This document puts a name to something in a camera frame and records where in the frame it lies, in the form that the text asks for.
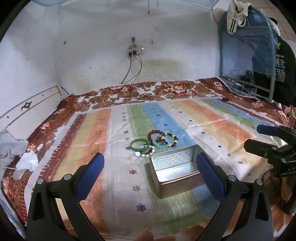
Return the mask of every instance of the light blue beaded bracelet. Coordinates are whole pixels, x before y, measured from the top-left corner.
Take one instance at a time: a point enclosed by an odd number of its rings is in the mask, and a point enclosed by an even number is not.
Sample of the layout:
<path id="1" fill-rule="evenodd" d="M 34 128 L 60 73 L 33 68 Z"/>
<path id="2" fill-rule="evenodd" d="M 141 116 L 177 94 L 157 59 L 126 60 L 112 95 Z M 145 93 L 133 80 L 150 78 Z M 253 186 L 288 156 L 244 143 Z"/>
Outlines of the light blue beaded bracelet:
<path id="1" fill-rule="evenodd" d="M 159 149 L 164 149 L 164 148 L 167 148 L 167 145 L 166 144 L 162 144 L 162 145 L 159 145 L 157 142 L 156 142 L 156 139 L 159 138 L 161 136 L 155 136 L 153 137 L 152 139 L 152 143 L 155 145 L 155 147 L 159 148 Z"/>

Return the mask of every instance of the green jade bangle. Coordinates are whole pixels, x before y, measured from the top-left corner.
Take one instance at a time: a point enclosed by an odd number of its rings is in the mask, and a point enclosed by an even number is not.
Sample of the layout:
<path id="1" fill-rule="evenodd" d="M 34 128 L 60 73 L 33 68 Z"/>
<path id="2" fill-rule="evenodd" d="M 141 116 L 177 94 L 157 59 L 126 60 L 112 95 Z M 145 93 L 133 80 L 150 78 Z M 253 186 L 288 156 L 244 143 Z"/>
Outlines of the green jade bangle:
<path id="1" fill-rule="evenodd" d="M 143 147 L 143 148 L 135 148 L 135 147 L 132 147 L 133 143 L 136 143 L 136 142 L 145 142 L 146 143 L 146 147 Z M 135 139 L 133 140 L 131 143 L 130 143 L 130 148 L 133 150 L 133 151 L 138 151 L 138 152 L 142 152 L 142 151 L 145 151 L 147 149 L 149 149 L 149 141 L 147 139 L 144 139 L 144 138 L 139 138 L 139 139 Z"/>

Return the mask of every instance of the gray cloth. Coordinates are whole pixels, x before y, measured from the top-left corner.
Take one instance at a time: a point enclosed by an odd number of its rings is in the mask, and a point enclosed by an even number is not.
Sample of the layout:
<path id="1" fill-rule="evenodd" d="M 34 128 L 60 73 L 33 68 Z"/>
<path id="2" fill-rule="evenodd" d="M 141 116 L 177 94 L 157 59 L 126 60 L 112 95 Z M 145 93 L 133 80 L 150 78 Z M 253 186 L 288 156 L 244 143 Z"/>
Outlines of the gray cloth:
<path id="1" fill-rule="evenodd" d="M 7 167 L 16 156 L 25 153 L 29 142 L 15 139 L 7 129 L 0 131 L 0 168 Z"/>

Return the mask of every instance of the green stripe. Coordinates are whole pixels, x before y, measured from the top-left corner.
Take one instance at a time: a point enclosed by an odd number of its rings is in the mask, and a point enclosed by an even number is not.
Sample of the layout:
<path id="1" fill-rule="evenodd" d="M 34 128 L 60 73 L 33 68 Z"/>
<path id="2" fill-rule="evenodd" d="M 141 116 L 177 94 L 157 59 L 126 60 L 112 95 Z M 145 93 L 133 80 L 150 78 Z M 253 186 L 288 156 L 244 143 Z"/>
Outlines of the green stripe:
<path id="1" fill-rule="evenodd" d="M 147 134 L 155 127 L 144 112 L 140 104 L 128 106 L 129 122 L 134 137 L 146 138 Z M 143 177 L 147 177 L 147 190 L 150 201 L 154 207 L 160 208 L 157 217 L 157 229 L 164 235 L 168 232 L 176 234 L 195 226 L 206 220 L 206 217 L 199 216 L 201 210 L 199 198 L 192 190 L 168 197 L 158 199 L 155 195 L 154 183 L 150 173 L 149 158 L 141 158 L 141 172 Z"/>
<path id="2" fill-rule="evenodd" d="M 246 119 L 246 118 L 244 118 L 242 116 L 239 116 L 235 112 L 231 111 L 230 109 L 227 109 L 227 108 L 225 108 L 223 106 L 220 106 L 217 103 L 215 103 L 215 102 L 213 102 L 213 101 L 211 101 L 209 99 L 204 99 L 202 101 L 205 102 L 208 105 L 211 105 L 212 107 L 214 107 L 215 109 L 217 109 L 219 111 L 222 111 L 222 112 L 225 112 L 227 114 L 232 115 L 233 118 L 237 119 L 240 123 L 244 124 L 245 126 L 248 126 L 248 127 L 252 128 L 254 130 L 256 130 L 256 128 L 258 126 L 258 124 L 256 122 L 251 121 L 249 119 Z M 272 137 L 271 138 L 269 136 L 269 139 L 271 139 L 271 140 L 275 141 L 276 143 L 278 143 L 279 146 L 282 146 L 282 141 L 281 141 L 280 138 L 278 138 L 278 137 Z"/>

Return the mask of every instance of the orange stripe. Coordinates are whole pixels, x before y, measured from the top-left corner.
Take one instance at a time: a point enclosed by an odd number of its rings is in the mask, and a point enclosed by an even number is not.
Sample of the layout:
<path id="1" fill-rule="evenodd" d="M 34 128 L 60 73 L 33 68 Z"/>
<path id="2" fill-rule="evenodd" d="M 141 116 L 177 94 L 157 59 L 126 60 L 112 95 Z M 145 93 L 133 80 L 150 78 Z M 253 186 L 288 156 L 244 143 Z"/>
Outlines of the orange stripe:
<path id="1" fill-rule="evenodd" d="M 85 155 L 80 159 L 79 165 L 89 163 L 97 152 L 102 154 L 105 153 L 110 114 L 110 109 L 98 111 L 96 120 L 90 128 L 89 140 L 87 141 L 85 148 Z M 101 233 L 110 234 L 111 232 L 106 225 L 102 212 L 104 209 L 103 177 L 104 170 L 99 175 L 87 199 L 81 201 L 80 204 L 95 228 Z"/>
<path id="2" fill-rule="evenodd" d="M 218 130 L 223 130 L 228 135 L 233 136 L 235 139 L 240 140 L 241 142 L 245 142 L 248 139 L 253 139 L 249 132 L 245 131 L 243 128 L 232 123 L 231 121 L 226 120 L 215 112 L 207 109 L 206 107 L 201 106 L 192 100 L 184 100 L 182 102 L 187 107 L 193 108 L 195 111 L 198 111 L 204 115 L 209 120 L 209 122 L 214 123 Z"/>

